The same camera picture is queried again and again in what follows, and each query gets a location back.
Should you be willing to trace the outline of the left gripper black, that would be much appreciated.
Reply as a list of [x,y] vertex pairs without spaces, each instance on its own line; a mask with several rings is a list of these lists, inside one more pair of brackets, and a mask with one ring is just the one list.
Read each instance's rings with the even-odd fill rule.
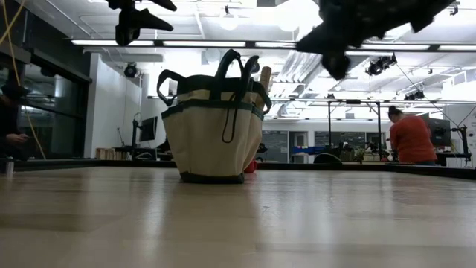
[[[121,9],[118,24],[115,26],[115,41],[119,46],[127,46],[137,40],[141,29],[172,31],[173,26],[168,22],[152,15],[148,9],[136,10],[133,0],[106,0],[112,10]],[[150,0],[167,10],[176,11],[177,7],[171,0]]]

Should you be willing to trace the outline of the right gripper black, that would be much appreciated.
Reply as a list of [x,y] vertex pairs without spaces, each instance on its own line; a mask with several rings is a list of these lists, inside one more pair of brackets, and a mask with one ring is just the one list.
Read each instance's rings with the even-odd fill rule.
[[409,24],[414,33],[429,26],[452,0],[320,0],[324,31],[313,31],[296,44],[301,52],[322,52],[322,65],[335,80],[347,75],[346,47],[359,47]]

